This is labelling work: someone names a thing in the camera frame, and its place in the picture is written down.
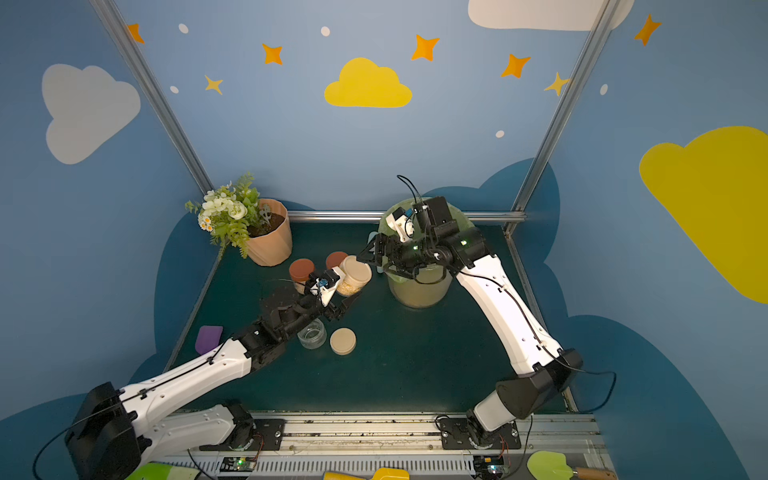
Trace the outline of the clear oatmeal jar front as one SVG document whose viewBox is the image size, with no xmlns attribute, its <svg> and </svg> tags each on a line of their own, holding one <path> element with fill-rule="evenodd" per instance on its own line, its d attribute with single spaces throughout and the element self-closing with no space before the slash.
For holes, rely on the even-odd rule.
<svg viewBox="0 0 768 480">
<path fill-rule="evenodd" d="M 315 350 L 324 345 L 327 339 L 327 331 L 323 321 L 319 318 L 311 321 L 298 334 L 300 344 L 308 350 Z"/>
</svg>

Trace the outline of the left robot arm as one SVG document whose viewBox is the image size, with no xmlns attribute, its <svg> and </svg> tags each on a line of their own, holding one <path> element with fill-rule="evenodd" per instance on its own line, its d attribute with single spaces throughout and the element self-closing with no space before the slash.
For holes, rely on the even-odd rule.
<svg viewBox="0 0 768 480">
<path fill-rule="evenodd" d="M 263 444 L 237 401 L 191 414 L 179 408 L 277 360 L 313 320 L 341 318 L 356 301 L 334 291 L 300 294 L 280 287 L 257 319 L 211 351 L 151 379 L 93 388 L 64 434 L 81 479 L 126 479 L 152 460 L 195 447 L 246 450 Z"/>
</svg>

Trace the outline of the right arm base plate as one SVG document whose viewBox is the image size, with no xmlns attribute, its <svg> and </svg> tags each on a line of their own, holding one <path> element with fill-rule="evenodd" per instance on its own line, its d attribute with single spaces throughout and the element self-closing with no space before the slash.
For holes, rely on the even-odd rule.
<svg viewBox="0 0 768 480">
<path fill-rule="evenodd" d="M 465 417 L 438 415 L 434 420 L 444 450 L 519 450 L 522 442 L 515 422 L 490 433 L 475 432 Z"/>
</svg>

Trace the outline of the beige jar lid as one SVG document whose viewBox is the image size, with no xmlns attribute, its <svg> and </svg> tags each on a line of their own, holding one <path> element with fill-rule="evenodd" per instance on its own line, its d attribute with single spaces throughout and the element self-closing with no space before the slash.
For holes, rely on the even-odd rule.
<svg viewBox="0 0 768 480">
<path fill-rule="evenodd" d="M 356 345 L 356 334 L 349 328 L 339 328 L 335 330 L 330 337 L 330 346 L 332 351 L 340 356 L 345 356 L 352 353 Z"/>
</svg>

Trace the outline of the beige lid oatmeal jar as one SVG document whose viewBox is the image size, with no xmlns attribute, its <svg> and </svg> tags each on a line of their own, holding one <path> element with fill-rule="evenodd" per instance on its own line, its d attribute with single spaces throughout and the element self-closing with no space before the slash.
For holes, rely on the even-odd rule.
<svg viewBox="0 0 768 480">
<path fill-rule="evenodd" d="M 370 266 L 359 261 L 355 255 L 347 256 L 339 268 L 344 273 L 344 278 L 339 282 L 336 292 L 344 297 L 359 293 L 372 279 Z"/>
</svg>

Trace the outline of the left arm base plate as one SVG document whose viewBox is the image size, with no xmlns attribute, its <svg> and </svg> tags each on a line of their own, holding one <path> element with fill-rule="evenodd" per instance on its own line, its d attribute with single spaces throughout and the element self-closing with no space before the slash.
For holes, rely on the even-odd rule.
<svg viewBox="0 0 768 480">
<path fill-rule="evenodd" d="M 283 419 L 251 419 L 238 423 L 220 444 L 203 445 L 200 451 L 257 452 L 277 451 L 281 447 L 286 422 Z"/>
</svg>

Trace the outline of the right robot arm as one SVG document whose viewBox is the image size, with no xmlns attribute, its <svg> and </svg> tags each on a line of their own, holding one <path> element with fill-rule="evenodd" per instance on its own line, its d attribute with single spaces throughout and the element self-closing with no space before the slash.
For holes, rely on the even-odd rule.
<svg viewBox="0 0 768 480">
<path fill-rule="evenodd" d="M 482 233 L 461 228 L 444 197 L 418 199 L 408 209 L 393 211 L 386 223 L 388 232 L 373 237 L 359 261 L 409 279 L 423 267 L 441 266 L 479 305 L 509 357 L 514 378 L 498 382 L 467 414 L 471 442 L 487 448 L 499 429 L 561 394 L 583 360 L 576 350 L 562 348 L 539 323 Z"/>
</svg>

